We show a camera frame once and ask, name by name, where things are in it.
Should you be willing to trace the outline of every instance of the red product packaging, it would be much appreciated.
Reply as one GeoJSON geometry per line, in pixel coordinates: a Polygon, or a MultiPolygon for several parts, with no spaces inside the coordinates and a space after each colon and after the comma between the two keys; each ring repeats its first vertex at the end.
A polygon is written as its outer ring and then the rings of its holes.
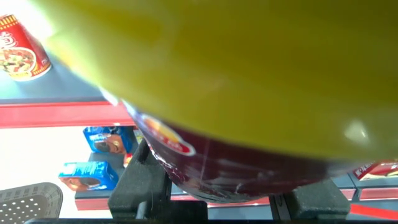
{"type": "Polygon", "coordinates": [[[0,69],[16,81],[27,81],[41,77],[50,68],[40,42],[15,16],[0,16],[0,69]]]}
{"type": "Polygon", "coordinates": [[[353,171],[358,180],[398,177],[398,161],[381,161],[362,166],[353,171]]]}

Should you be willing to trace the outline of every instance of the cup noodle container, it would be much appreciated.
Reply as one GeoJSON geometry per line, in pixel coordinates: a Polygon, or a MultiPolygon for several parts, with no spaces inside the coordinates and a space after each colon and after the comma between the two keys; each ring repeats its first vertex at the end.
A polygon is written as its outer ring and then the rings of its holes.
{"type": "Polygon", "coordinates": [[[51,68],[49,57],[13,15],[0,17],[0,69],[15,81],[39,78],[51,68]]]}

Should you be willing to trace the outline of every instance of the plastic wrapper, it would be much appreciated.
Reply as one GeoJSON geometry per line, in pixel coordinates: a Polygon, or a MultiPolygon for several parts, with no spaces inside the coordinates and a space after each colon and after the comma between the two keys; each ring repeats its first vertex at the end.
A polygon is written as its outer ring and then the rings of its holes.
{"type": "Polygon", "coordinates": [[[196,197],[251,200],[398,154],[398,2],[25,3],[196,197]]]}

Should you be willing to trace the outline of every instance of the blue box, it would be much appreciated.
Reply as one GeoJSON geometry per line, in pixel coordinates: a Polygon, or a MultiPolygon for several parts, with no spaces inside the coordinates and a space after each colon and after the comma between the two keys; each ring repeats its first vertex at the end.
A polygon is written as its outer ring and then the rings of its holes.
{"type": "Polygon", "coordinates": [[[93,152],[126,154],[132,151],[137,140],[127,127],[88,127],[83,130],[93,152]]]}
{"type": "Polygon", "coordinates": [[[119,181],[108,162],[67,162],[58,178],[74,191],[113,190],[119,181]]]}

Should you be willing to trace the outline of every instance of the food package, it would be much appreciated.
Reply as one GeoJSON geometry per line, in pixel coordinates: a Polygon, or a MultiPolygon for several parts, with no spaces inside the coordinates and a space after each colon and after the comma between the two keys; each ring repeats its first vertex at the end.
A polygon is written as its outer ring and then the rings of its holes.
{"type": "Polygon", "coordinates": [[[13,15],[0,16],[0,69],[15,81],[33,80],[51,69],[40,42],[13,15]]]}
{"type": "Polygon", "coordinates": [[[353,171],[358,180],[398,177],[398,160],[373,162],[353,171]]]}
{"type": "Polygon", "coordinates": [[[74,191],[113,190],[119,180],[108,162],[67,162],[59,179],[74,191]]]}
{"type": "Polygon", "coordinates": [[[137,145],[131,132],[123,126],[87,127],[83,134],[93,152],[125,154],[137,145]]]}

